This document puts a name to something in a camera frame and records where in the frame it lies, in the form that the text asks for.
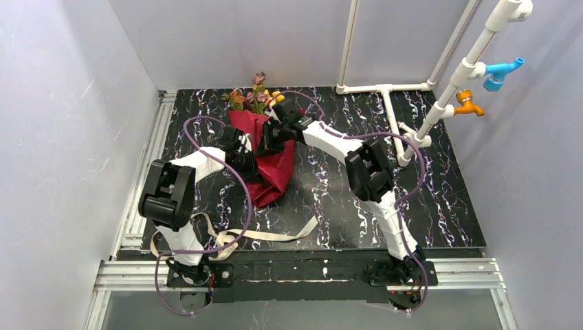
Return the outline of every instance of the faucet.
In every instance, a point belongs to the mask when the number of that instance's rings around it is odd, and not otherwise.
[[[486,65],[485,74],[489,74],[490,77],[484,82],[484,88],[486,88],[487,91],[500,90],[500,87],[504,84],[504,78],[506,75],[518,69],[523,64],[525,64],[525,60],[517,57],[512,63]]]
[[[474,96],[472,95],[472,91],[469,89],[464,89],[463,91],[460,91],[458,94],[456,94],[456,99],[461,107],[455,107],[454,114],[460,115],[464,113],[475,113],[478,117],[485,115],[484,110],[475,105],[472,101]]]

